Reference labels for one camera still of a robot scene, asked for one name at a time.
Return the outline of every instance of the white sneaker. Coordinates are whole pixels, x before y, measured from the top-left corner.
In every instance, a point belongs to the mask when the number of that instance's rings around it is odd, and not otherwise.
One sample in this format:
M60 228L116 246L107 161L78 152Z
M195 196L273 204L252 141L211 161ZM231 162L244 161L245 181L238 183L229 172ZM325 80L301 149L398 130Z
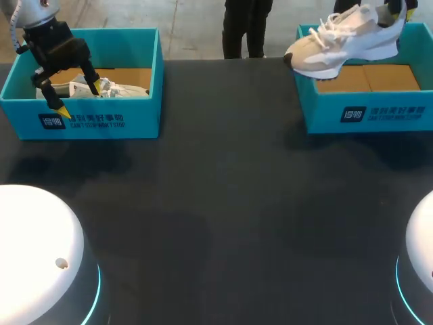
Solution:
M131 98L131 97L149 97L149 91L138 86L119 85L113 83L107 78L101 78L100 96L93 95L82 74L77 75L69 83L60 83L52 85L55 92L61 98ZM44 98L42 91L36 88L36 98Z
M284 62L304 76L333 79L349 59L382 60L396 56L396 41L405 25L406 12L406 1L402 0L397 19L387 6L356 5L343 14L329 15L327 22L321 20L317 31L310 28L310 35L288 48ZM389 26L381 27L379 22Z

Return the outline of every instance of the brown cardboard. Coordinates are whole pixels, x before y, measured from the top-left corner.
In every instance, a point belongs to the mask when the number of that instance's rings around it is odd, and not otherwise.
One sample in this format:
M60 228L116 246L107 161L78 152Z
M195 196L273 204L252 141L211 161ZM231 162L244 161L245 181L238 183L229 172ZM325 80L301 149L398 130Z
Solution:
M121 85L139 86L145 89L150 88L152 79L152 69L132 68L132 69L96 69L101 78L108 78L114 83ZM72 68L61 71L53 75L50 80L52 83L68 83L78 74L83 74L81 69Z
M364 72L372 91L419 91L411 67L397 64L365 65Z
M362 66L343 66L337 79L316 81L319 93L371 91Z

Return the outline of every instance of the shoe sole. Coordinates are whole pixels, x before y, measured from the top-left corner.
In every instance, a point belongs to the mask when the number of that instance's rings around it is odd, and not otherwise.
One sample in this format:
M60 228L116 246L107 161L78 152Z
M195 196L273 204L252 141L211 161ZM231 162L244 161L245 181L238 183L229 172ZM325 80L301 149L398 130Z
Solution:
M294 72L297 72L298 74L301 74L303 76L312 79L328 80L328 79L337 78L338 75L340 74L340 70L343 67L343 64L346 63L346 61L348 60L358 59L358 60L367 60L367 61L378 61L378 60L392 58L396 55L398 55L398 45L396 44L396 42L393 42L391 44L387 44L381 47L376 47L374 49L368 49L362 53L358 53L353 58L347 58L343 63L341 63L336 67L327 70L322 70L322 71L303 71L303 70L293 68L291 53L287 53L284 56L284 62L290 69L292 69Z

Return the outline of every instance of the leg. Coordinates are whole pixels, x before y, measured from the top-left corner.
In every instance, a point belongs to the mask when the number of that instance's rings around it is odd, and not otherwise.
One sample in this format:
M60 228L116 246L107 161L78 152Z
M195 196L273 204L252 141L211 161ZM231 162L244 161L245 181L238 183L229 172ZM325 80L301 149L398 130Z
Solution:
M51 75L53 74L47 71L36 73L32 76L33 85L41 89L43 97L47 100L48 108L66 118L70 118L70 114L66 109L65 104L59 98L55 89L51 85L51 81L48 79Z
M250 58L263 58L266 19L271 12L273 0L255 0L252 6L250 25L247 32Z
M101 93L101 80L99 75L96 73L92 62L86 60L80 64L81 70L93 95L100 95Z
M361 0L336 0L336 4L334 6L334 12L338 12L341 14L346 10L349 10L354 5L360 5Z
M226 0L223 51L225 59L242 58L242 37L248 29L252 0Z

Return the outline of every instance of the robotic arm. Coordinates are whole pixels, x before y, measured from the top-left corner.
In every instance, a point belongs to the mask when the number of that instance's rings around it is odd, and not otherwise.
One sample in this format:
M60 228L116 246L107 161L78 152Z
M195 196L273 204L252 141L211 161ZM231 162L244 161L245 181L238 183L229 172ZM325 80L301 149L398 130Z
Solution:
M70 118L63 101L51 86L49 78L61 70L80 67L94 95L99 95L99 75L90 62L90 50L84 39L74 37L65 22L58 22L58 0L0 0L1 10L10 21L14 48L18 54L30 50L41 66L31 77L40 88L48 107ZM24 29L25 45L21 45L16 29Z

